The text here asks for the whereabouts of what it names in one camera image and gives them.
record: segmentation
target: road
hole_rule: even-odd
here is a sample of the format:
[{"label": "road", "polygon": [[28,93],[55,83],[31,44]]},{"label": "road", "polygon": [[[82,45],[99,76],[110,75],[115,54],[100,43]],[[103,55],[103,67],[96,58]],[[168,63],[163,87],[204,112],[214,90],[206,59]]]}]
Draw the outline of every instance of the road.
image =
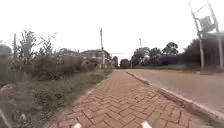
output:
[{"label": "road", "polygon": [[224,76],[200,75],[162,70],[128,70],[158,87],[178,93],[188,99],[224,113]]}]

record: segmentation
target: house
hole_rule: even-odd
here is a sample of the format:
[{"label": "house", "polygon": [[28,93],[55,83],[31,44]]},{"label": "house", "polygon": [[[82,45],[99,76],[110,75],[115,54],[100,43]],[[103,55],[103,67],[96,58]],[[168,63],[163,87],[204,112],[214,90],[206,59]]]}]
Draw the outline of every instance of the house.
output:
[{"label": "house", "polygon": [[[96,50],[86,50],[80,53],[83,59],[95,59],[99,65],[99,67],[102,67],[103,60],[102,60],[102,50],[96,49]],[[110,53],[108,53],[106,50],[104,50],[104,57],[105,57],[105,67],[111,66],[111,56]]]}]

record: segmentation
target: pole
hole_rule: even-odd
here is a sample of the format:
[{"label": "pole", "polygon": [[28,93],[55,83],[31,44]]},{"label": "pole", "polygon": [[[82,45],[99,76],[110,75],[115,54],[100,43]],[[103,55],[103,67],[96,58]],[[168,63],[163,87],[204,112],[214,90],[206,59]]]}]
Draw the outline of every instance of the pole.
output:
[{"label": "pole", "polygon": [[104,68],[105,58],[104,58],[104,49],[103,49],[103,31],[102,31],[102,28],[100,30],[100,36],[101,36],[101,51],[102,51],[102,65],[101,65],[101,68]]},{"label": "pole", "polygon": [[16,33],[14,33],[14,40],[13,40],[13,58],[17,58],[17,52],[16,52]]},{"label": "pole", "polygon": [[194,12],[193,12],[193,9],[191,7],[191,4],[190,4],[190,1],[188,0],[188,4],[189,4],[189,7],[191,9],[191,15],[194,19],[194,23],[195,23],[195,26],[196,26],[196,29],[197,29],[197,35],[198,35],[198,39],[199,39],[199,45],[200,45],[200,55],[201,55],[201,69],[204,69],[205,68],[205,61],[204,61],[204,51],[203,51],[203,44],[202,44],[202,38],[201,38],[201,33],[199,31],[199,26],[198,26],[198,23],[197,23],[197,19],[194,15]]},{"label": "pole", "polygon": [[209,10],[211,12],[212,18],[214,20],[215,29],[216,29],[216,32],[217,32],[217,40],[218,40],[218,47],[219,47],[219,63],[220,63],[220,69],[221,70],[224,70],[222,38],[221,38],[219,26],[218,26],[218,20],[217,20],[217,18],[215,16],[215,13],[214,13],[214,11],[212,9],[212,5],[211,5],[211,3],[210,3],[209,0],[207,0],[207,4],[208,4]]}]

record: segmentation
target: sidewalk edge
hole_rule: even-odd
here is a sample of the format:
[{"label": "sidewalk edge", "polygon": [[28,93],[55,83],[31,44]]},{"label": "sidewalk edge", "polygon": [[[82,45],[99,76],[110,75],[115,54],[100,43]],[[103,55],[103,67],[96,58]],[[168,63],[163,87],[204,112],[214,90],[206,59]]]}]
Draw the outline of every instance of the sidewalk edge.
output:
[{"label": "sidewalk edge", "polygon": [[[126,71],[127,74],[133,76],[135,79],[141,81],[142,83],[148,84],[150,86],[153,86],[153,83],[137,76],[133,73],[130,73]],[[170,90],[167,90],[165,88],[158,88],[155,87],[157,91],[162,94],[163,96],[167,97],[168,99],[177,102],[184,106],[184,108],[190,112],[196,112],[198,115],[203,116],[202,118],[209,119],[211,123],[218,127],[224,127],[224,115],[218,111],[212,110],[211,108],[208,108],[200,103],[197,103],[195,101],[192,101],[188,98],[185,98],[179,94],[176,94]]]}]

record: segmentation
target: overcast sky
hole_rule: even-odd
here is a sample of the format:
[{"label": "overcast sky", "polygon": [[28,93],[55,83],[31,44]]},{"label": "overcast sky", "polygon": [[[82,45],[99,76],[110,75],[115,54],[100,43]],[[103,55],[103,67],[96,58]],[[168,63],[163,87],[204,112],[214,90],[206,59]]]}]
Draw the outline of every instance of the overcast sky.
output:
[{"label": "overcast sky", "polygon": [[[212,2],[223,30],[224,1]],[[192,4],[196,10],[204,3]],[[206,12],[205,8],[198,16]],[[105,50],[122,53],[113,54],[119,59],[130,59],[139,37],[144,47],[162,49],[172,41],[179,51],[196,37],[187,0],[0,0],[0,40],[11,45],[13,33],[20,37],[27,28],[37,38],[57,33],[54,48],[80,51],[99,49],[103,28]]]}]

